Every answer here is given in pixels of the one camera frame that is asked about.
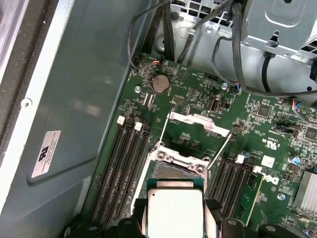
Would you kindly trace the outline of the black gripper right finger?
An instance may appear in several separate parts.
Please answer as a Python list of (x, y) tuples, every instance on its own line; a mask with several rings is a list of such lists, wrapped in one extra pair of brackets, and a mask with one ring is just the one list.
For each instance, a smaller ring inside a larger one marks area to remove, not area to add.
[(205, 199), (204, 234), (208, 238), (298, 238), (288, 229), (274, 224), (259, 226), (257, 231), (248, 228), (241, 220), (225, 218), (220, 213), (220, 204), (215, 200)]

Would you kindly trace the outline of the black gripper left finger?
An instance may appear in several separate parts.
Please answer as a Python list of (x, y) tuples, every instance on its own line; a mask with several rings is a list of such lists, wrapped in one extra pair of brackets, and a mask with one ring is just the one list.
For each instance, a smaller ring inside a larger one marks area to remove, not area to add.
[(60, 238), (144, 238), (142, 222), (146, 211), (147, 199), (136, 199), (133, 214), (105, 229), (98, 223), (76, 224), (75, 221), (66, 225), (59, 233)]

